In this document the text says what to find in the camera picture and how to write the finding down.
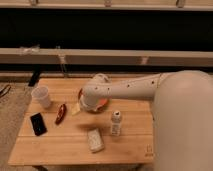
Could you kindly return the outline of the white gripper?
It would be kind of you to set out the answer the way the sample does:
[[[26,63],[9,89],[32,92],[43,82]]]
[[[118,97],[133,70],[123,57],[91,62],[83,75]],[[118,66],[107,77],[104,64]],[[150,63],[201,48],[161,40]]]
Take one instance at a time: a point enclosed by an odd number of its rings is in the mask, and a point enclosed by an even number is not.
[[[98,110],[99,100],[97,98],[87,97],[87,96],[82,95],[80,97],[79,104],[76,103],[72,107],[72,109],[71,109],[72,115],[78,114],[81,111],[81,109],[85,110],[85,111],[96,112]]]

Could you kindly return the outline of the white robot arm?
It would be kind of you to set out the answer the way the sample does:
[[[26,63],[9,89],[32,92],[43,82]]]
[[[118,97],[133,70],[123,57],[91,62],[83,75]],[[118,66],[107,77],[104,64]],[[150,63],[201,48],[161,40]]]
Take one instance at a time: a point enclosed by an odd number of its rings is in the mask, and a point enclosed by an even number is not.
[[[109,82],[97,74],[80,108],[92,111],[103,98],[152,102],[154,171],[213,171],[213,76],[184,70]]]

